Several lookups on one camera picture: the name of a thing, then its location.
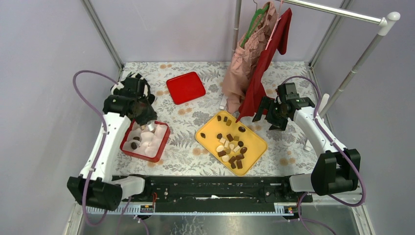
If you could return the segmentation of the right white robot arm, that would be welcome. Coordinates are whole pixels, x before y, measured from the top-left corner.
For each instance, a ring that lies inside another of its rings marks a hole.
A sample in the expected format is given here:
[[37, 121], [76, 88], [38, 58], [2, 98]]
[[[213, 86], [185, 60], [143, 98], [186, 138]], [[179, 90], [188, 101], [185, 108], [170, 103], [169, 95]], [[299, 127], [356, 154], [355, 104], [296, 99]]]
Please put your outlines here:
[[288, 202], [300, 192], [314, 192], [319, 196], [354, 191], [358, 187], [361, 156], [356, 149], [348, 149], [331, 133], [318, 115], [315, 104], [308, 97], [300, 97], [294, 83], [277, 88], [279, 97], [264, 96], [253, 121], [261, 120], [264, 111], [272, 130], [284, 131], [292, 120], [310, 141], [317, 163], [312, 173], [292, 175], [281, 187], [281, 197]]

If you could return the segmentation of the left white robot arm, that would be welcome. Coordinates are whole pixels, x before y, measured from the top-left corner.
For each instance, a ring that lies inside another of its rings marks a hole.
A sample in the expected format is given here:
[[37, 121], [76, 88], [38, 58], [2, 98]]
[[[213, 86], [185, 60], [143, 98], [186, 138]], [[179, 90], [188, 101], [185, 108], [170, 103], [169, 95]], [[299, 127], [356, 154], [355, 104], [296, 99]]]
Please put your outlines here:
[[151, 197], [152, 189], [139, 176], [113, 180], [113, 164], [122, 140], [131, 124], [145, 125], [157, 118], [151, 104], [154, 100], [144, 78], [127, 77], [99, 111], [102, 121], [91, 155], [79, 176], [69, 177], [67, 187], [84, 208], [107, 211], [118, 208], [123, 199], [135, 196], [140, 201]]

